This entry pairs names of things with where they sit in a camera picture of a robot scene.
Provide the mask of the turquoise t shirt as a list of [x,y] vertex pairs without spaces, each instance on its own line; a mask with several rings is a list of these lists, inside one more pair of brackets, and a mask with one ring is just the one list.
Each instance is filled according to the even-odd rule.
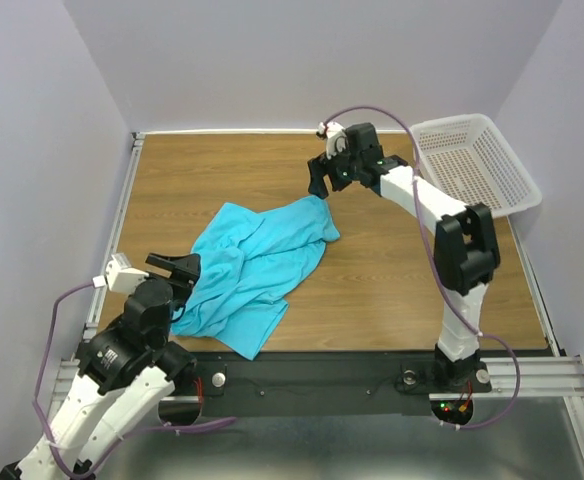
[[191,249],[201,273],[172,334],[214,338],[254,359],[285,315],[287,294],[339,237],[327,202],[315,196],[263,212],[224,204]]

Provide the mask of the white plastic basket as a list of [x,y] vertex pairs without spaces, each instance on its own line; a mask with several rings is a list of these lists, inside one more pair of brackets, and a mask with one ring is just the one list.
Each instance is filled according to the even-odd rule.
[[495,123],[463,114],[411,127],[428,180],[466,204],[483,203],[495,218],[538,206],[542,194]]

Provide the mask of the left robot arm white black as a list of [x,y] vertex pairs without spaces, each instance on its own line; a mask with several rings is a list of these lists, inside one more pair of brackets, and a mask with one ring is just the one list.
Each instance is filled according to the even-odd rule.
[[1,479],[93,479],[107,457],[159,401],[190,381],[194,357],[169,338],[201,274],[197,254],[151,253],[155,272],[112,255],[94,288],[125,295],[122,312],[78,351],[78,371],[43,435]]

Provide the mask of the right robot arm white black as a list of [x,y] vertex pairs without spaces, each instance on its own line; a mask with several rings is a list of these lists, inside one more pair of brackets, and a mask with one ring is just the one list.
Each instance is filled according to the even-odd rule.
[[434,241],[429,257],[444,307],[431,378],[439,388],[470,380],[479,368],[484,296],[500,265],[490,209],[449,196],[401,157],[385,154],[370,123],[322,123],[317,135],[325,150],[308,162],[310,194],[324,199],[358,182],[414,216]]

